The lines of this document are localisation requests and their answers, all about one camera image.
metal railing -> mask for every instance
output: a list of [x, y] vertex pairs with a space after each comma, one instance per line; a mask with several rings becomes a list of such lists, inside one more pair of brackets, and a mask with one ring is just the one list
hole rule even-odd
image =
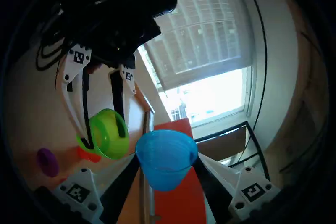
[[244, 127], [246, 127], [246, 129], [248, 130], [249, 140], [247, 141], [247, 143], [245, 145], [243, 153], [246, 150], [246, 148], [247, 148], [251, 139], [252, 139], [252, 141], [253, 141], [256, 149], [257, 149], [257, 152], [248, 156], [248, 157], [246, 157], [246, 158], [244, 158], [244, 159], [242, 159], [242, 160], [239, 160], [238, 162], [236, 162], [234, 164], [229, 165], [229, 167], [231, 167], [231, 168], [236, 167], [237, 165], [242, 164], [242, 163], [252, 159], [255, 156], [259, 156], [260, 163], [262, 165], [262, 169], [263, 169], [263, 172], [265, 174], [265, 177], [266, 177], [267, 180], [270, 181], [270, 175], [268, 173], [268, 168], [267, 168], [265, 157], [264, 157], [263, 152], [260, 148], [259, 142], [258, 142], [258, 140], [257, 140], [257, 138], [256, 138], [256, 136], [255, 136], [255, 134], [254, 134], [254, 132], [253, 132], [253, 130], [252, 130], [248, 121], [244, 121], [240, 124], [237, 124], [233, 127], [227, 128], [227, 129], [219, 131], [219, 132], [216, 132], [214, 134], [210, 134], [208, 136], [195, 139], [195, 142], [197, 143], [197, 142], [202, 142], [202, 141], [206, 141], [206, 140], [211, 140], [212, 138], [215, 138], [215, 137], [218, 137], [218, 136], [221, 136], [221, 135], [224, 135], [224, 134], [229, 134], [231, 131], [234, 131], [235, 129], [240, 129], [240, 128], [244, 128]]

black wire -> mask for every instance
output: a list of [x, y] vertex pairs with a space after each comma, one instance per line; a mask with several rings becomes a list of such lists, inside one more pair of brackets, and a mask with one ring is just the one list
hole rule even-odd
[[[259, 110], [258, 110], [258, 114], [257, 114], [257, 117], [255, 119], [255, 123], [253, 125], [253, 131], [255, 130], [255, 126], [257, 125], [257, 121], [258, 121], [258, 118], [259, 118], [259, 115], [260, 115], [260, 111], [261, 111], [261, 106], [263, 105], [263, 101], [264, 101], [264, 95], [265, 95], [265, 89], [266, 89], [266, 78], [267, 78], [267, 40], [266, 40], [266, 32], [265, 32], [265, 25], [264, 25], [264, 20], [263, 20], [263, 17], [261, 15], [261, 11], [260, 11], [260, 8], [259, 8], [259, 5], [258, 5], [258, 2], [257, 0], [253, 0], [254, 3], [255, 3], [255, 6], [257, 8], [257, 11], [258, 11], [258, 16], [259, 16], [259, 19], [260, 19], [260, 22], [261, 22], [261, 29], [262, 29], [262, 35], [263, 35], [263, 38], [264, 38], [264, 49], [265, 49], [265, 75], [264, 75], [264, 86], [262, 88], [262, 94], [261, 94], [261, 101], [260, 101], [260, 106], [259, 106]], [[251, 136], [249, 137], [249, 140], [247, 141], [247, 144], [245, 145], [245, 148], [242, 152], [242, 154], [240, 155], [239, 159], [237, 162], [240, 161], [240, 159], [242, 158], [249, 142], [251, 140]]]
[[327, 120], [323, 123], [321, 130], [319, 131], [319, 133], [316, 135], [315, 139], [313, 140], [313, 142], [298, 156], [296, 157], [293, 161], [291, 161], [289, 164], [287, 164], [286, 166], [284, 166], [283, 168], [281, 168], [279, 170], [280, 173], [282, 173], [283, 171], [287, 170], [288, 168], [290, 168], [291, 166], [293, 166], [297, 161], [299, 161], [301, 158], [303, 158], [305, 155], [307, 155], [309, 153], [309, 151], [312, 149], [312, 147], [320, 142], [319, 139], [321, 137], [321, 135], [324, 132], [324, 129], [327, 126]]
[[57, 74], [58, 74], [58, 68], [60, 67], [60, 60], [57, 63], [57, 68], [56, 68], [56, 74], [55, 74], [55, 89], [56, 89], [56, 82], [57, 82]]
[[[318, 48], [318, 46], [311, 40], [311, 38], [304, 32], [300, 32], [300, 34], [314, 47], [314, 49], [317, 51], [317, 53], [322, 56], [322, 53], [320, 51], [320, 49]], [[319, 138], [321, 137], [322, 132], [324, 131], [324, 129], [326, 128], [327, 125], [327, 120], [323, 123], [322, 128], [320, 130], [320, 132], [316, 135], [316, 138], [313, 140], [313, 142], [301, 153], [301, 155], [299, 155], [298, 157], [296, 157], [293, 161], [291, 161], [289, 164], [287, 164], [286, 166], [284, 166], [283, 168], [281, 168], [279, 170], [279, 172], [284, 172], [285, 170], [287, 170], [288, 168], [292, 167], [297, 161], [299, 161], [301, 158], [303, 158], [305, 155], [307, 155], [309, 153], [309, 151], [312, 149], [312, 147], [318, 143], [320, 144]], [[313, 156], [311, 159], [313, 159], [317, 154], [318, 154], [318, 150], [319, 147], [315, 150]]]
[[311, 40], [311, 38], [305, 34], [304, 32], [300, 32], [300, 34], [314, 47], [314, 49], [318, 52], [318, 54], [320, 56], [322, 56], [322, 53], [320, 51], [320, 49], [318, 48], [318, 46]]

purple plastic lid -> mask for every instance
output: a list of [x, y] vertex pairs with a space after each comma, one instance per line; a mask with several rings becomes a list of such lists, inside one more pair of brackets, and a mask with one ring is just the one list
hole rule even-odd
[[46, 148], [39, 149], [36, 154], [36, 160], [45, 175], [49, 177], [58, 175], [58, 162], [55, 155], [50, 150]]

black screw hole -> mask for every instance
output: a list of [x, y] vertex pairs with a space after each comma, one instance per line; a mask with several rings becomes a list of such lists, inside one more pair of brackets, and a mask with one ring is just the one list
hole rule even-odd
[[65, 208], [66, 210], [71, 210], [71, 207], [70, 207], [69, 204], [64, 204], [63, 206], [64, 206], [64, 208]]
[[90, 209], [91, 211], [94, 211], [97, 209], [97, 205], [94, 203], [89, 203], [89, 205], [87, 206], [88, 209]]
[[237, 208], [237, 209], [242, 209], [242, 208], [244, 208], [244, 203], [242, 203], [242, 202], [238, 202], [236, 205], [235, 205], [235, 208]]
[[81, 212], [75, 211], [73, 212], [73, 215], [76, 216], [77, 218], [81, 218]]

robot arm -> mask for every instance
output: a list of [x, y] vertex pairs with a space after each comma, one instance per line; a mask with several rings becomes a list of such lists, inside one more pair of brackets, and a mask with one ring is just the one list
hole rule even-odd
[[[251, 211], [260, 210], [263, 204], [270, 202], [280, 192], [280, 189], [253, 167], [236, 170], [201, 153], [199, 159], [208, 175], [215, 177], [222, 190], [227, 192], [227, 197], [218, 198], [219, 212], [215, 213], [210, 206], [212, 212], [207, 212], [207, 215], [229, 216], [231, 221], [238, 223], [249, 218]], [[71, 211], [80, 212], [82, 218], [91, 223], [115, 223], [127, 197], [127, 189], [131, 186], [139, 168], [138, 165], [136, 155], [131, 154], [97, 174], [88, 168], [83, 168], [70, 175], [52, 193], [62, 204], [69, 205]], [[206, 183], [208, 187], [212, 187], [210, 179]]]
[[[84, 146], [88, 149], [94, 149], [87, 111], [89, 74], [86, 71], [86, 66], [90, 63], [91, 54], [91, 49], [76, 44], [61, 59], [56, 80], [56, 89], [68, 117]], [[121, 64], [118, 69], [109, 73], [115, 111], [122, 118], [124, 118], [123, 87], [129, 88], [133, 95], [136, 93], [133, 72], [133, 69]]]

